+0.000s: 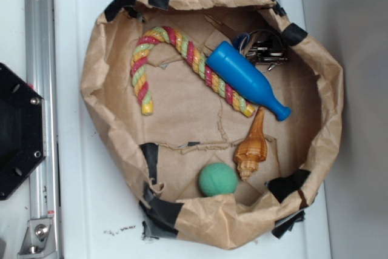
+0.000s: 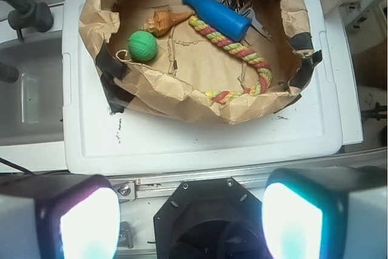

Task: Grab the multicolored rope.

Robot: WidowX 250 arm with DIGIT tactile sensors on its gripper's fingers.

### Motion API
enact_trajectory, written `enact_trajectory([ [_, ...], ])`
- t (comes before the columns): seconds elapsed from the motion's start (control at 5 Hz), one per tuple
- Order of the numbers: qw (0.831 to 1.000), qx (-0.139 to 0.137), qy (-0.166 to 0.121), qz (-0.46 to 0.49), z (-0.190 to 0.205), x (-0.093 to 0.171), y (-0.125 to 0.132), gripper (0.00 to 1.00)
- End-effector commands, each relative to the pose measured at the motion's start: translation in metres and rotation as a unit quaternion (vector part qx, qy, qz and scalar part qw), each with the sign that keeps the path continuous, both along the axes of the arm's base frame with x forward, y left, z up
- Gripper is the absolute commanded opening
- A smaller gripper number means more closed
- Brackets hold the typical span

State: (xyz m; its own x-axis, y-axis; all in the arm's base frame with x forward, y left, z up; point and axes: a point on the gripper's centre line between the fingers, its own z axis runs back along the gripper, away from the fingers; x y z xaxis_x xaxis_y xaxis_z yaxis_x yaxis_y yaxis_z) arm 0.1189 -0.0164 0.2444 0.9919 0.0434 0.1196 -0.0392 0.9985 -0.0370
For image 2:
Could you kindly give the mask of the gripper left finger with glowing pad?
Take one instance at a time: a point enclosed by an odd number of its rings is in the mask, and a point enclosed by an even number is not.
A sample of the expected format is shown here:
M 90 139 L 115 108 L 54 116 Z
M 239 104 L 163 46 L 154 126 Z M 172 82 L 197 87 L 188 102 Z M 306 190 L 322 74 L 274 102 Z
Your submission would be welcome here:
M 1 258 L 113 258 L 120 217 L 105 176 L 2 176 Z

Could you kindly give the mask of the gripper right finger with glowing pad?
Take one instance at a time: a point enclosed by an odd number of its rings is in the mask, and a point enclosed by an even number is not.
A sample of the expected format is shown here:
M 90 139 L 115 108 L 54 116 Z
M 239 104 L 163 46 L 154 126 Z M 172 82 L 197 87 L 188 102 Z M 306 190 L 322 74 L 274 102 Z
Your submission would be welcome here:
M 387 170 L 275 169 L 262 224 L 273 258 L 387 258 Z

